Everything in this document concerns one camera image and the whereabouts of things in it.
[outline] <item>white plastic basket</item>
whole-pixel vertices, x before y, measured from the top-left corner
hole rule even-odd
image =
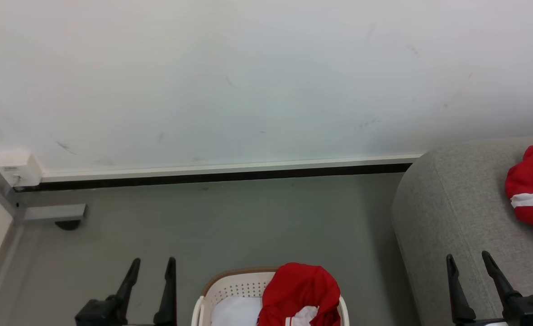
[[[211,280],[196,301],[190,326],[210,326],[214,307],[226,297],[262,297],[276,268],[254,268],[232,270]],[[337,307],[341,316],[341,326],[349,326],[349,313],[343,297],[339,297]]]

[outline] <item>gray fabric upholstery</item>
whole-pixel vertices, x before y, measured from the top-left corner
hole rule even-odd
[[[506,173],[533,138],[480,140],[442,147],[405,173],[393,224],[424,326],[450,325],[446,255],[453,254],[478,318],[502,316],[481,259],[492,254],[523,295],[533,294],[533,226],[516,219],[504,193]]]

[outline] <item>floor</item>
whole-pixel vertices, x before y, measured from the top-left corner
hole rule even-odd
[[[401,173],[172,184],[26,194],[30,206],[87,203],[75,231],[28,225],[0,292],[0,326],[72,326],[142,259],[130,323],[151,323],[169,256],[178,324],[214,275],[318,264],[337,280],[352,325],[419,326],[390,222]]]

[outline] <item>basket rim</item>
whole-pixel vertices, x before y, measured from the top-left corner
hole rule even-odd
[[[220,279],[225,278],[227,276],[234,276],[234,275],[240,275],[240,274],[252,274],[252,273],[274,273],[277,271],[277,269],[279,268],[238,268],[238,269],[227,270],[226,272],[222,272],[218,274],[217,276],[214,276],[204,286],[204,289],[202,290],[202,296],[206,297],[206,294],[208,293],[212,285],[214,285],[214,283],[216,283]]]

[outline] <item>white cloth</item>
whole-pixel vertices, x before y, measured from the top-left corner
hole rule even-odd
[[[287,317],[285,326],[310,326],[310,321],[317,316],[319,307],[305,306],[295,317]]]
[[[262,297],[226,297],[212,310],[212,326],[257,326]]]

